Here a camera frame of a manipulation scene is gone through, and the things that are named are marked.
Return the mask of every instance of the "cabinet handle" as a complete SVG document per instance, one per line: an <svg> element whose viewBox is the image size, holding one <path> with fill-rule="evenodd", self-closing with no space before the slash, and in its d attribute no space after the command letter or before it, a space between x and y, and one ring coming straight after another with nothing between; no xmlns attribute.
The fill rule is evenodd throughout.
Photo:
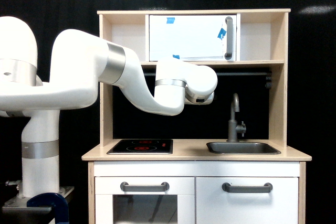
<svg viewBox="0 0 336 224"><path fill-rule="evenodd" d="M159 186L143 186L143 185L129 185L127 182L120 184L122 191L141 191L141 192L157 192L157 191L167 191L169 189L169 184L163 182Z"/></svg>
<svg viewBox="0 0 336 224"><path fill-rule="evenodd" d="M223 191L233 194L268 194L272 191L271 183L263 186L232 186L229 183L222 184Z"/></svg>
<svg viewBox="0 0 336 224"><path fill-rule="evenodd" d="M226 53L224 55L226 60L229 60L232 58L233 53L233 20L231 17L227 17L225 19L225 23L227 25L227 36L226 36Z"/></svg>

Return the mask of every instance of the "stovetop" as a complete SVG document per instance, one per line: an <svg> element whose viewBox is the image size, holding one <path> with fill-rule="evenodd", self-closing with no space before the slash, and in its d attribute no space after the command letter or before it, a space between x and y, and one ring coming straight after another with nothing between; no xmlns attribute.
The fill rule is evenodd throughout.
<svg viewBox="0 0 336 224"><path fill-rule="evenodd" d="M123 139L107 154L172 154L172 139Z"/></svg>

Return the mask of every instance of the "faucet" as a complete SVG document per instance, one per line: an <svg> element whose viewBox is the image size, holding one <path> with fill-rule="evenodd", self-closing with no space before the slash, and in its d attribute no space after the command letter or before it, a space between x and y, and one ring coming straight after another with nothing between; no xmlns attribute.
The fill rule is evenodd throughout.
<svg viewBox="0 0 336 224"><path fill-rule="evenodd" d="M246 133L246 125L244 122L241 125L237 125L237 121L235 119L235 113L239 112L239 98L238 94L233 94L233 100L231 102L231 118L229 120L229 130L228 130L228 138L227 142L229 143L238 143L237 133L241 133L244 136Z"/></svg>

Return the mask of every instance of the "sink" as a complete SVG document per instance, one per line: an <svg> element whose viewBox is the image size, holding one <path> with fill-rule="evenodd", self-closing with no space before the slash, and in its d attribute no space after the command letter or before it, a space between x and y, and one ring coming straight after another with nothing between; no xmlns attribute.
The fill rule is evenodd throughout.
<svg viewBox="0 0 336 224"><path fill-rule="evenodd" d="M211 142L206 144L216 154L280 154L281 152L265 143Z"/></svg>

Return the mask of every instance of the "wooden countertop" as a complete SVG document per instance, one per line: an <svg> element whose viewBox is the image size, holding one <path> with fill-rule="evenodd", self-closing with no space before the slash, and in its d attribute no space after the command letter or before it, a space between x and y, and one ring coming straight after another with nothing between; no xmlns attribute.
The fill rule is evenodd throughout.
<svg viewBox="0 0 336 224"><path fill-rule="evenodd" d="M244 142L267 143L281 154L215 154L206 143L224 142L226 139L174 139L172 154L106 154L120 140L114 139L108 145L97 145L82 156L84 161L311 161L311 156L292 147L282 147L270 140L246 140Z"/></svg>

